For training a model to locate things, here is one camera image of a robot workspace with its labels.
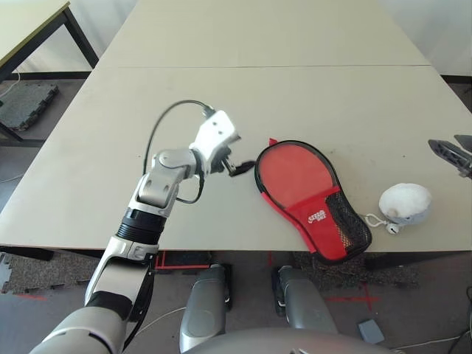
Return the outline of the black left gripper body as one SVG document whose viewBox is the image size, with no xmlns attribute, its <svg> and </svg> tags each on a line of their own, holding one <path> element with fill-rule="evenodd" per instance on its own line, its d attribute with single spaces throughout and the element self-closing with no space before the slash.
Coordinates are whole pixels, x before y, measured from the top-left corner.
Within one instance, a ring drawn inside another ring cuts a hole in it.
<svg viewBox="0 0 472 354">
<path fill-rule="evenodd" d="M 212 160 L 213 173 L 222 173 L 226 171 L 229 176 L 235 175 L 236 167 L 229 158 L 231 153 L 232 151 L 228 146 L 224 146 L 217 151 Z"/>
</svg>

